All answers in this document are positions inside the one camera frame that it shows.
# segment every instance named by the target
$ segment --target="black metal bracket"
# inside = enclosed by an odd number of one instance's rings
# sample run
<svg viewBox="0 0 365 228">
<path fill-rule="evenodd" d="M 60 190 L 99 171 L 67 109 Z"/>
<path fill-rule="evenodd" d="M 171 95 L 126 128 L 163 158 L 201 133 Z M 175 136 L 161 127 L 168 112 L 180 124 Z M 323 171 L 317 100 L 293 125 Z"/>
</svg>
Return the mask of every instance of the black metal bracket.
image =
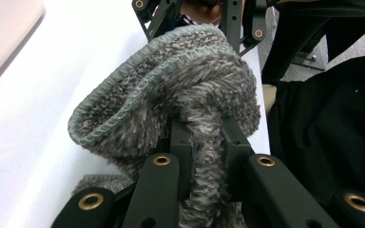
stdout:
<svg viewBox="0 0 365 228">
<path fill-rule="evenodd" d="M 170 153 L 148 157 L 136 183 L 115 195 L 81 191 L 52 227 L 178 227 L 178 201 L 188 196 L 194 158 L 185 125 L 176 118 L 170 123 Z M 248 227 L 338 227 L 281 161 L 254 153 L 234 118 L 223 119 L 221 132 L 228 191 L 242 202 Z"/>
<path fill-rule="evenodd" d="M 183 0 L 133 0 L 132 8 L 148 41 L 176 27 L 195 24 L 180 15 Z M 246 1 L 241 15 L 242 0 L 223 0 L 220 29 L 240 56 L 254 48 L 266 33 L 266 0 Z"/>
</svg>

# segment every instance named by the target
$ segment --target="black fabric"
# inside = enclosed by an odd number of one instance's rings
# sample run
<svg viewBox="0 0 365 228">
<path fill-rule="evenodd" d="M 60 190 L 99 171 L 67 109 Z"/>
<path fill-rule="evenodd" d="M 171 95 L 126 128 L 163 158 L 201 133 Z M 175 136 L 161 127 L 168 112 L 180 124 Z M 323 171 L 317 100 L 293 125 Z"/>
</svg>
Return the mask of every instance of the black fabric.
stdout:
<svg viewBox="0 0 365 228">
<path fill-rule="evenodd" d="M 324 29 L 328 60 L 332 61 L 365 34 L 365 17 L 334 17 L 324 25 Z"/>
<path fill-rule="evenodd" d="M 275 82 L 272 155 L 322 204 L 338 189 L 365 193 L 365 57 L 306 82 Z"/>
</svg>

